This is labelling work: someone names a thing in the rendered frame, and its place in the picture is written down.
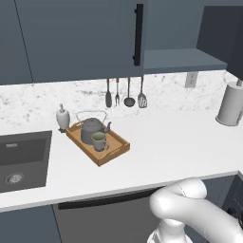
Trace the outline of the grey mug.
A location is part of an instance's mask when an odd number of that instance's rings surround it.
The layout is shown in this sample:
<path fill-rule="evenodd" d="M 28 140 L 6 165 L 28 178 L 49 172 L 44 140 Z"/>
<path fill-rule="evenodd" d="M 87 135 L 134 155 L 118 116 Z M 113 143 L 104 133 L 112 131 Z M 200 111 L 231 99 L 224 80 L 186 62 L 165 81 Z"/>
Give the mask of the grey mug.
<path fill-rule="evenodd" d="M 94 149 L 97 152 L 101 152 L 103 150 L 109 149 L 109 143 L 106 140 L 106 135 L 103 132 L 96 132 L 91 136 L 91 139 L 93 141 Z"/>

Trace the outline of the wooden tray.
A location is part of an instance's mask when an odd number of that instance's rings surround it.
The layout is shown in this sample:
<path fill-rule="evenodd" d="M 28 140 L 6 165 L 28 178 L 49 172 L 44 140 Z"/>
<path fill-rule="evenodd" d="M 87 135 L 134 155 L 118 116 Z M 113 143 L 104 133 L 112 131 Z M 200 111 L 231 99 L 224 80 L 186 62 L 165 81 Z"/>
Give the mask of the wooden tray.
<path fill-rule="evenodd" d="M 109 149 L 101 152 L 97 152 L 93 145 L 88 145 L 82 142 L 81 125 L 78 122 L 67 128 L 65 133 L 98 166 L 102 166 L 111 159 L 115 159 L 130 150 L 130 143 L 113 130 L 110 130 L 106 135 Z"/>

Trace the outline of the grey kettle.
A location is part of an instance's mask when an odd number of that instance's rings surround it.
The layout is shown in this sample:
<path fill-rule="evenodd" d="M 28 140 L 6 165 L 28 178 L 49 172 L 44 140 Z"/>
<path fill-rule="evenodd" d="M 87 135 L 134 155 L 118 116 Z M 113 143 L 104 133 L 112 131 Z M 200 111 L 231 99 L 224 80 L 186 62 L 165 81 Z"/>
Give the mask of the grey kettle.
<path fill-rule="evenodd" d="M 97 118 L 87 118 L 86 120 L 81 121 L 79 115 L 81 112 L 76 114 L 76 118 L 78 119 L 81 125 L 81 141 L 85 144 L 92 145 L 93 140 L 91 136 L 96 132 L 103 132 L 108 133 L 110 131 L 110 124 L 109 122 L 107 126 L 103 125 L 103 122 Z"/>

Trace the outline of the open dark cabinet door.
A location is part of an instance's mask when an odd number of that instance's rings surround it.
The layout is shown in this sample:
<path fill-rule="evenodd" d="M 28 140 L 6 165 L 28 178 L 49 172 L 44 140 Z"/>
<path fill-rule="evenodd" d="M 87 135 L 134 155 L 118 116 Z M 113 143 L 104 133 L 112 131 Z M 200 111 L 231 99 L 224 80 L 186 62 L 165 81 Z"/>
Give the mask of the open dark cabinet door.
<path fill-rule="evenodd" d="M 243 6 L 206 6 L 196 47 L 243 81 Z"/>

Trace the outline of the blue-grey base cabinet door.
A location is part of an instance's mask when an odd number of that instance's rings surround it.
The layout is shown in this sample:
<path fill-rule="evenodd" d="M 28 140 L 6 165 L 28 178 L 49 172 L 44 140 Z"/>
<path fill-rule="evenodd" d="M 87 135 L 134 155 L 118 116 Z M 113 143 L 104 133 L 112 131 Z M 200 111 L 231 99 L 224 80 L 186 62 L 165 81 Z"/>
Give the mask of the blue-grey base cabinet door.
<path fill-rule="evenodd" d="M 0 243 L 62 243 L 52 207 L 0 213 Z"/>

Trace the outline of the black hanging ladle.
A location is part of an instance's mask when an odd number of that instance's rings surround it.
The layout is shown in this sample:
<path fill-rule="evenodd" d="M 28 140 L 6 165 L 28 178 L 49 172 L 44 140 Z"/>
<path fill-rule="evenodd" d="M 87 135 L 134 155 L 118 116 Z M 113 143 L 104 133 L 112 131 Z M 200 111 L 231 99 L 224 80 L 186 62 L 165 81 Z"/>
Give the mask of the black hanging ladle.
<path fill-rule="evenodd" d="M 132 107 L 135 104 L 135 99 L 130 96 L 130 88 L 127 88 L 127 97 L 123 102 L 127 107 Z"/>

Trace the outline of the hanging meat fork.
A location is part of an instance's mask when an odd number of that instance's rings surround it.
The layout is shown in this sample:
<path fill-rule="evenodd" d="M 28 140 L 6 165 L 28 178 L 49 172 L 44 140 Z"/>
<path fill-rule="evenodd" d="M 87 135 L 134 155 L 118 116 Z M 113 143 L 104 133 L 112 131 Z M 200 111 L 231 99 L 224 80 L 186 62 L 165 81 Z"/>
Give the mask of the hanging meat fork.
<path fill-rule="evenodd" d="M 116 78 L 116 85 L 117 85 L 117 93 L 116 93 L 116 96 L 115 96 L 116 106 L 120 105 L 119 81 L 120 81 L 120 79 Z"/>

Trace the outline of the black hanging spatula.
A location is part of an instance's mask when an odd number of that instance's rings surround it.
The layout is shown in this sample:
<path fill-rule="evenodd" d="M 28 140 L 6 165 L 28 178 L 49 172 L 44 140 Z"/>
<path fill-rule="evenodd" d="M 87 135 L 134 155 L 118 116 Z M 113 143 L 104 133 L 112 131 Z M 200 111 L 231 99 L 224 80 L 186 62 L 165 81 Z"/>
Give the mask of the black hanging spatula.
<path fill-rule="evenodd" d="M 109 90 L 109 79 L 106 79 L 106 86 L 107 86 L 107 90 L 105 94 L 105 104 L 106 107 L 110 108 L 112 106 L 112 97 L 111 97 L 111 92 Z"/>

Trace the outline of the hanging slotted turner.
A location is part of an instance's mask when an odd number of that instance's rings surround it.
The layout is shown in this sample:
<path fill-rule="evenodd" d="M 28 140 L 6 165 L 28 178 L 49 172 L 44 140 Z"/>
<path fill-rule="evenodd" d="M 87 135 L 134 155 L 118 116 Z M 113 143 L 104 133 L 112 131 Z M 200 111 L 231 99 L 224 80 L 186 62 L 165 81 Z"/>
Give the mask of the hanging slotted turner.
<path fill-rule="evenodd" d="M 138 105 L 139 108 L 146 108 L 147 107 L 147 99 L 146 96 L 143 94 L 143 76 L 141 76 L 141 83 L 140 83 L 140 94 L 138 95 Z"/>

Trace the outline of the white soap dispenser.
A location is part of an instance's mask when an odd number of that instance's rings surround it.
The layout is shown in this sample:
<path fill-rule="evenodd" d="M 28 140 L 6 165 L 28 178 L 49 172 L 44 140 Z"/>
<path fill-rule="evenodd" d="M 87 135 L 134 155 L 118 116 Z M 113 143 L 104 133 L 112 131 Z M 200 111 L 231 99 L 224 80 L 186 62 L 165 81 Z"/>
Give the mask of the white soap dispenser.
<path fill-rule="evenodd" d="M 59 124 L 59 130 L 64 133 L 69 127 L 70 115 L 62 104 L 60 104 L 60 109 L 56 112 L 56 121 Z"/>

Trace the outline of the grey dishwasher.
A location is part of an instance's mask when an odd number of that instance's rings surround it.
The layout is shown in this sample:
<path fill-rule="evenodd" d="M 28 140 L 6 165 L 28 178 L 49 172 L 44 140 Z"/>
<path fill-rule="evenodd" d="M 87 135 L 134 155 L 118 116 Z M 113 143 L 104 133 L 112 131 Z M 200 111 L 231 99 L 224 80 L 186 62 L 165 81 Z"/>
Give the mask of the grey dishwasher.
<path fill-rule="evenodd" d="M 67 210 L 58 204 L 52 208 L 62 243 L 147 243 L 159 224 L 149 197 Z"/>

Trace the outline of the dark grey sink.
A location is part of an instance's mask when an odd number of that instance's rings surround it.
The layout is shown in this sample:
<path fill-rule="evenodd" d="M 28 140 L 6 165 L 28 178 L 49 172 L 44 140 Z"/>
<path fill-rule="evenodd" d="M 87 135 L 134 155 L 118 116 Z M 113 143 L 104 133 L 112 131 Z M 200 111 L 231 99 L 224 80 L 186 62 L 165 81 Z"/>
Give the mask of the dark grey sink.
<path fill-rule="evenodd" d="M 0 136 L 0 193 L 45 187 L 52 131 Z"/>

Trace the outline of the white wall outlet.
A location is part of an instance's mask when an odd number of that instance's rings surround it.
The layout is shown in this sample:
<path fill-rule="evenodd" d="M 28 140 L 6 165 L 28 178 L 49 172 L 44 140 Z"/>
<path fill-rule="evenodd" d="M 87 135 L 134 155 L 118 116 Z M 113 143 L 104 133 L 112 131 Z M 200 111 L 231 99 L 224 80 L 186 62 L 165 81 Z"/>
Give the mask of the white wall outlet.
<path fill-rule="evenodd" d="M 185 87 L 194 88 L 196 86 L 197 76 L 197 72 L 188 72 L 186 76 Z"/>

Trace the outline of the open blue-grey wall cabinet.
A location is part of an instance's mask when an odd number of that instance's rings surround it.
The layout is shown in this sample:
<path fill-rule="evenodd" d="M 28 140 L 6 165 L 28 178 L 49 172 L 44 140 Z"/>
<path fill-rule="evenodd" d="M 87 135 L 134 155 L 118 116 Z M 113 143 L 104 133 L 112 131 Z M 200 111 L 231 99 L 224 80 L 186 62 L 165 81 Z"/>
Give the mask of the open blue-grey wall cabinet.
<path fill-rule="evenodd" d="M 149 0 L 143 69 L 145 74 L 225 69 L 199 50 L 204 7 L 215 0 Z"/>

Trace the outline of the narrow blue-grey wall cabinet door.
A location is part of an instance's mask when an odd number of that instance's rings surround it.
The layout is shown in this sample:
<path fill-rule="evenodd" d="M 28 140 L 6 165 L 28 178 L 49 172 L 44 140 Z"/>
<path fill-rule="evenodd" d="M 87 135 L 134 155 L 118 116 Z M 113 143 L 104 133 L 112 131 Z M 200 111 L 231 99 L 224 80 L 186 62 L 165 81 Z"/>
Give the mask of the narrow blue-grey wall cabinet door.
<path fill-rule="evenodd" d="M 14 0 L 0 0 L 0 84 L 31 84 Z"/>

